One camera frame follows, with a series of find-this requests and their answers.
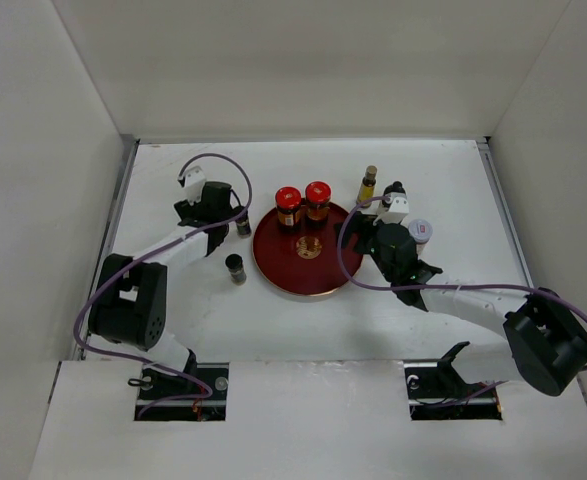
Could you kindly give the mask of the yellow bottle gold cap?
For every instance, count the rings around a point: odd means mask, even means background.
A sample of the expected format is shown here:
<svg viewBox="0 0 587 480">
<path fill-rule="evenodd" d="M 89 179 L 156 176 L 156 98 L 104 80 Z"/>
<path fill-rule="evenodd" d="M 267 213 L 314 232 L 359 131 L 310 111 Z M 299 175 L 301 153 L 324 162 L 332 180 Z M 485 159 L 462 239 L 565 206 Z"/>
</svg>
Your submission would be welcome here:
<svg viewBox="0 0 587 480">
<path fill-rule="evenodd" d="M 371 204 L 371 198 L 374 196 L 376 186 L 377 167 L 369 165 L 362 178 L 359 191 L 356 197 L 358 204 L 363 208 L 368 208 Z"/>
</svg>

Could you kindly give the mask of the black cap white bottle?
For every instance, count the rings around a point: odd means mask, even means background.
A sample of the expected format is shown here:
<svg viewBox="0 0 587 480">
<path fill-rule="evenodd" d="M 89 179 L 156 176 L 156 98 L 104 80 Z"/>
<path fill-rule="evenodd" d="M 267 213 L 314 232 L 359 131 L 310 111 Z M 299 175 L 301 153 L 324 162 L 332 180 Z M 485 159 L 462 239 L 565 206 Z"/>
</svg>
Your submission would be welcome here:
<svg viewBox="0 0 587 480">
<path fill-rule="evenodd" d="M 383 196 L 387 199 L 394 199 L 396 197 L 406 198 L 406 190 L 401 181 L 394 181 L 384 189 Z"/>
</svg>

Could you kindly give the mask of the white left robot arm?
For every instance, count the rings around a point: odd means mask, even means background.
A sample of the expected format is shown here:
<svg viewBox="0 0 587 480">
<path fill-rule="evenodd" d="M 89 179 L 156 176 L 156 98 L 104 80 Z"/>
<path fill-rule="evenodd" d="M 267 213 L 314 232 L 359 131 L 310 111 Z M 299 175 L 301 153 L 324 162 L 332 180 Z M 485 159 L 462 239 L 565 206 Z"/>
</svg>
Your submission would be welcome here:
<svg viewBox="0 0 587 480">
<path fill-rule="evenodd" d="M 163 372 L 163 386 L 179 399 L 196 387 L 209 388 L 197 379 L 194 352 L 167 330 L 169 278 L 210 256 L 226 239 L 229 224 L 248 217 L 228 183 L 201 180 L 187 191 L 187 198 L 175 205 L 180 222 L 167 237 L 133 256 L 107 256 L 98 288 L 74 326 L 77 343 L 82 343 L 79 331 L 87 320 L 90 336 L 118 347 L 113 351 L 84 343 L 85 350 Z"/>
</svg>

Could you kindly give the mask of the black pepper shaker front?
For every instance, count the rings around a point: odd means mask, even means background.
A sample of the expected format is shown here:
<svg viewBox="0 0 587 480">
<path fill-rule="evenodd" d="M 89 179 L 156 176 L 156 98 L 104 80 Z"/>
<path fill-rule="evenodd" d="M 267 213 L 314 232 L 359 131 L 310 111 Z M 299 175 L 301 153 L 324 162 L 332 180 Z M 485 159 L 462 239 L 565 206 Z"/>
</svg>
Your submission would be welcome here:
<svg viewBox="0 0 587 480">
<path fill-rule="evenodd" d="M 228 255 L 225 258 L 225 266 L 235 285 L 242 285 L 246 282 L 247 276 L 244 270 L 243 258 L 239 254 Z"/>
</svg>

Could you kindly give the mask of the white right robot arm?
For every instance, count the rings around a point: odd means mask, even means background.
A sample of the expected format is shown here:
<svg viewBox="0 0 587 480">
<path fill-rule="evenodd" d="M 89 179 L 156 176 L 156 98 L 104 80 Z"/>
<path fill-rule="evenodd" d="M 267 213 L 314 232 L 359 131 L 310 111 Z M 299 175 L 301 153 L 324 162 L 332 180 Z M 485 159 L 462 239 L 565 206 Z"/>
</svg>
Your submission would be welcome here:
<svg viewBox="0 0 587 480">
<path fill-rule="evenodd" d="M 385 280 L 383 290 L 406 306 L 444 314 L 502 337 L 505 346 L 465 353 L 466 343 L 439 360 L 411 361 L 409 369 L 436 372 L 446 394 L 470 386 L 524 381 L 557 397 L 587 371 L 587 316 L 544 288 L 511 284 L 464 284 L 423 261 L 408 228 L 352 211 L 334 228 L 339 251 L 369 256 Z"/>
</svg>

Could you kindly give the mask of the red lid jar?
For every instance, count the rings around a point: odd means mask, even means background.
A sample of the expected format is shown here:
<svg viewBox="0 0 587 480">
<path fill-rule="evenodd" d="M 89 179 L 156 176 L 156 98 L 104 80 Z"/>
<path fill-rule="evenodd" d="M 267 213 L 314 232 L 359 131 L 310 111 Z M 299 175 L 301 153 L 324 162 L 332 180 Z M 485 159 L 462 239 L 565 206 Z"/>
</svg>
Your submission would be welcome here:
<svg viewBox="0 0 587 480">
<path fill-rule="evenodd" d="M 286 232 L 295 232 L 301 225 L 302 195 L 293 186 L 281 187 L 275 193 L 275 205 L 279 227 Z"/>
<path fill-rule="evenodd" d="M 305 220 L 310 228 L 320 229 L 328 220 L 332 190 L 323 181 L 310 182 L 305 188 Z"/>
</svg>

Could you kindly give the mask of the white lid jar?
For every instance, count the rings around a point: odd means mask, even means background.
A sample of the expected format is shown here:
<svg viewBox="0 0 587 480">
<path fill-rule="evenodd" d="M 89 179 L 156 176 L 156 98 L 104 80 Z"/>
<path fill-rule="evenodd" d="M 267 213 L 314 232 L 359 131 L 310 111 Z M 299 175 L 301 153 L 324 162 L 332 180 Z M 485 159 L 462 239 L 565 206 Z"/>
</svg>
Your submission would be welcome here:
<svg viewBox="0 0 587 480">
<path fill-rule="evenodd" d="M 433 227 L 427 220 L 417 218 L 408 224 L 407 229 L 416 243 L 417 255 L 421 257 L 426 245 L 432 238 Z"/>
</svg>

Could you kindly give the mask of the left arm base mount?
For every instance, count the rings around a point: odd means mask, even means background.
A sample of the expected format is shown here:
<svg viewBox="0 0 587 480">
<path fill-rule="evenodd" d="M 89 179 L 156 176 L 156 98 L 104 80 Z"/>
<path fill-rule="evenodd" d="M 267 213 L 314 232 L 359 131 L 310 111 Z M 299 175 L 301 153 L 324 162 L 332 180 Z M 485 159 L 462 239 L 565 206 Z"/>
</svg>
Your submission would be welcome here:
<svg viewBox="0 0 587 480">
<path fill-rule="evenodd" d="M 134 420 L 142 422 L 220 422 L 226 419 L 229 363 L 199 363 L 195 376 L 206 390 L 183 378 L 143 368 L 127 384 L 137 390 Z"/>
</svg>

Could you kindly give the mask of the black pepper shaker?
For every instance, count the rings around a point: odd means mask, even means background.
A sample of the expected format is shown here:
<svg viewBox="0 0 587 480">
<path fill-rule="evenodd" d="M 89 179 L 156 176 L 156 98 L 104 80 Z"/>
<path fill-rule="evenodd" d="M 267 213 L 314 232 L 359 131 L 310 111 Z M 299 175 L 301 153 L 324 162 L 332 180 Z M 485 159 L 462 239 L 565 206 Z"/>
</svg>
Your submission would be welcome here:
<svg viewBox="0 0 587 480">
<path fill-rule="evenodd" d="M 244 207 L 238 206 L 236 208 L 236 214 L 238 218 L 235 221 L 235 225 L 238 236 L 240 238 L 249 238 L 252 234 L 252 229 L 248 212 Z"/>
<path fill-rule="evenodd" d="M 228 255 L 225 258 L 225 266 L 235 285 L 242 285 L 246 282 L 247 276 L 244 270 L 243 258 L 239 254 Z"/>
</svg>

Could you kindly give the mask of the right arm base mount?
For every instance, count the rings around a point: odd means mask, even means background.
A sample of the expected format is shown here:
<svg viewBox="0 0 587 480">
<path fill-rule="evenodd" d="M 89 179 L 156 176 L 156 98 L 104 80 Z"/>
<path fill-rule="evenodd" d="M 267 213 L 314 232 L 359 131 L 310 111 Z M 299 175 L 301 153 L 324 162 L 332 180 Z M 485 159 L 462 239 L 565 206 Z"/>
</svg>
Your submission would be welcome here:
<svg viewBox="0 0 587 480">
<path fill-rule="evenodd" d="M 454 362 L 470 346 L 459 342 L 439 358 L 403 362 L 409 415 L 413 421 L 502 420 L 501 382 L 466 382 Z"/>
</svg>

